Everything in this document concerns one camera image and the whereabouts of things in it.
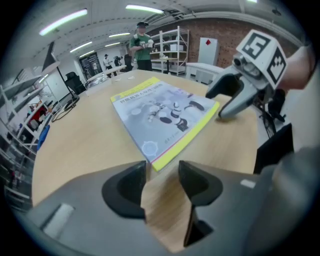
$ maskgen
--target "white desk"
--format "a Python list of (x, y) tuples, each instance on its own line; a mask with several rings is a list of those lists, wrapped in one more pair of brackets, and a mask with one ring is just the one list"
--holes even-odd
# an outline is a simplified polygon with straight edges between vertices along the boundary
[(103, 72), (101, 72), (101, 73), (99, 73), (99, 74), (94, 75), (93, 77), (90, 77), (90, 78), (87, 80), (87, 82), (91, 82), (91, 81), (95, 80), (96, 78), (100, 77), (102, 74), (108, 75), (108, 74), (111, 74), (111, 73), (113, 73), (113, 72), (117, 72), (117, 71), (120, 71), (120, 70), (122, 70), (122, 69), (125, 69), (126, 67), (127, 67), (127, 65), (122, 65), (122, 66), (113, 67), (113, 68), (111, 68), (111, 69), (107, 69), (107, 70), (105, 70), (105, 71), (103, 71)]
[(205, 63), (188, 62), (185, 65), (186, 65), (185, 78), (188, 79), (188, 80), (190, 80), (191, 69), (195, 69), (195, 70), (201, 72), (200, 76), (199, 76), (199, 79), (198, 79), (199, 83), (201, 83), (201, 79), (202, 79), (202, 74), (203, 73), (212, 74), (212, 80), (214, 80), (215, 77), (217, 76), (217, 74), (224, 70), (222, 67), (213, 66), (213, 65), (205, 64)]

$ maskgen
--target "black chair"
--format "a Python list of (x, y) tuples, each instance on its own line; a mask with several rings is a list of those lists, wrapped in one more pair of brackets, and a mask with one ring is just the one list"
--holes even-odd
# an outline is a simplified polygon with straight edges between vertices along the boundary
[(76, 75), (75, 72), (70, 72), (66, 74), (67, 80), (65, 81), (65, 84), (72, 89), (77, 95), (83, 93), (86, 90), (86, 87), (82, 84), (80, 81), (80, 78), (78, 75)]
[(124, 55), (124, 64), (126, 65), (126, 67), (121, 69), (120, 72), (129, 72), (134, 68), (131, 65), (131, 59), (132, 57), (129, 54)]

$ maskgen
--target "metal shelving unit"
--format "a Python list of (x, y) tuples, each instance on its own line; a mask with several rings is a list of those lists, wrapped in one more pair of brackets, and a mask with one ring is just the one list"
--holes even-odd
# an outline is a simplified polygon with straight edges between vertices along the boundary
[[(186, 63), (188, 62), (188, 52), (189, 52), (189, 30), (182, 29), (180, 26), (177, 26), (177, 29), (169, 30), (163, 32), (162, 30), (159, 34), (155, 34), (151, 36), (153, 41), (159, 40), (154, 45), (155, 47), (160, 47), (158, 51), (150, 52), (151, 55), (158, 55), (160, 58), (162, 55), (166, 55), (169, 58), (172, 58), (172, 55), (175, 54), (177, 60), (169, 60), (170, 63), (174, 63), (169, 68), (169, 71), (172, 73), (183, 74), (186, 72)], [(178, 45), (177, 50), (164, 50), (165, 46), (170, 48), (170, 45), (175, 44)], [(180, 45), (183, 45), (184, 50), (180, 50)], [(159, 58), (151, 59), (152, 63), (161, 63), (161, 67), (157, 65), (152, 65), (152, 68), (155, 70), (161, 70), (163, 73), (166, 70), (166, 60), (162, 60)]]

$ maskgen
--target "book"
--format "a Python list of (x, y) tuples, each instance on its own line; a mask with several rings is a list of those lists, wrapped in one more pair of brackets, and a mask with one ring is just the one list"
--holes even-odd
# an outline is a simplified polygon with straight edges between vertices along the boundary
[(125, 128), (160, 171), (214, 116), (219, 103), (156, 77), (110, 98)]

